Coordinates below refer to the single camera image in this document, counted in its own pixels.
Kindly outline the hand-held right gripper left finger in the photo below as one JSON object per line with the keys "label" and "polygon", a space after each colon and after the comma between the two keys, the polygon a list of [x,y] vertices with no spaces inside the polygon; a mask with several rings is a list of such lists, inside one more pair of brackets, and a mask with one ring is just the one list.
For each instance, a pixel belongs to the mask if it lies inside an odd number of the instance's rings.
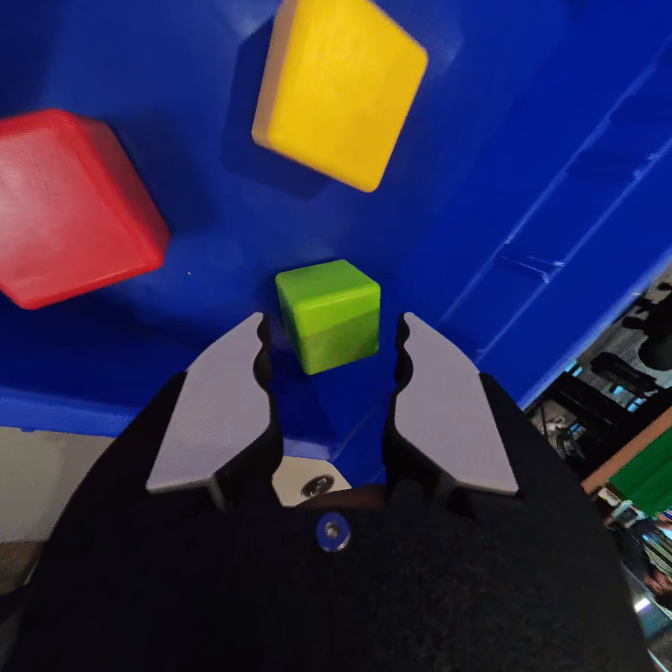
{"label": "hand-held right gripper left finger", "polygon": [[272,489],[284,453],[271,382],[270,318],[253,313],[188,367],[146,490],[205,490],[232,507],[250,486]]}

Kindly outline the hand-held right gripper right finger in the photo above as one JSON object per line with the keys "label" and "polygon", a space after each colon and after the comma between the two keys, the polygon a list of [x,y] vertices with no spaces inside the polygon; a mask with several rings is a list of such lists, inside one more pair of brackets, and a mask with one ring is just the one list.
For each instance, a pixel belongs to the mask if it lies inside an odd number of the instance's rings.
{"label": "hand-held right gripper right finger", "polygon": [[414,313],[399,315],[396,346],[397,387],[382,440],[388,494],[414,482],[438,507],[456,491],[515,496],[519,485],[478,368]]}

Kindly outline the green cube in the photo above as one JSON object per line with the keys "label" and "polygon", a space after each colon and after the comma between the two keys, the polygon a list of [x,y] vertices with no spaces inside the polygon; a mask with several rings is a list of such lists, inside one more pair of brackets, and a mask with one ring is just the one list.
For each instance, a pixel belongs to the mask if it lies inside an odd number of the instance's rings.
{"label": "green cube", "polygon": [[344,259],[275,277],[283,327],[309,376],[374,356],[380,284]]}

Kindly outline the red cube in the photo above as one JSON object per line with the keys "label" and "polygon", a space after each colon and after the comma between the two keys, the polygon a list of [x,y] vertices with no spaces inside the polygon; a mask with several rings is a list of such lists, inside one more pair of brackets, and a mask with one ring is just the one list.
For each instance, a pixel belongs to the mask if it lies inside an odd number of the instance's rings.
{"label": "red cube", "polygon": [[47,307],[162,266],[171,235],[104,122],[60,109],[1,119],[1,292]]}

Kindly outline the blue plastic bin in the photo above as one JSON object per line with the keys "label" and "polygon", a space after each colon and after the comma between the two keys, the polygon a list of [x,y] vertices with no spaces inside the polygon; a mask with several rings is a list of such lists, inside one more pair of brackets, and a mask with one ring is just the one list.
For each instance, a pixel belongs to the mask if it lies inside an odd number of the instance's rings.
{"label": "blue plastic bin", "polygon": [[[382,478],[398,315],[526,406],[671,259],[670,1],[377,1],[425,47],[365,194],[251,138],[278,1],[2,1],[1,117],[108,123],[172,233],[157,271],[52,307],[1,297],[1,425],[115,437],[252,312],[286,446]],[[300,374],[277,273],[380,284],[377,356]]]}

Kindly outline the yellow cube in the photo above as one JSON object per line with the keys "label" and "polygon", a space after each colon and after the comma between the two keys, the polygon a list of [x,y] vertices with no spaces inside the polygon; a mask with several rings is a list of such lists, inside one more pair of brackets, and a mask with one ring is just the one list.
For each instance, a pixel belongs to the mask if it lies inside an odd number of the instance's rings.
{"label": "yellow cube", "polygon": [[428,64],[372,1],[283,1],[254,143],[352,188],[378,188]]}

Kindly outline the grey desk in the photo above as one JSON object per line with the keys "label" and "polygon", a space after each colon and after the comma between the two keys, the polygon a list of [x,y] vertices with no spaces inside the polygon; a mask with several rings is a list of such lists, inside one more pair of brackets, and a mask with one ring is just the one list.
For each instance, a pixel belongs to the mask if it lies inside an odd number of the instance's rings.
{"label": "grey desk", "polygon": [[[1,595],[22,585],[63,508],[112,438],[1,428]],[[285,456],[272,479],[294,507],[350,491],[330,462]]]}

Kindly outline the green board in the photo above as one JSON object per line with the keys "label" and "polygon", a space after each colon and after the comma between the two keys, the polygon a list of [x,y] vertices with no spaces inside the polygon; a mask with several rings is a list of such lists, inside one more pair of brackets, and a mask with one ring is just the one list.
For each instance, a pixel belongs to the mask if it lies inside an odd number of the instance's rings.
{"label": "green board", "polygon": [[649,517],[670,509],[671,429],[613,475],[609,485]]}

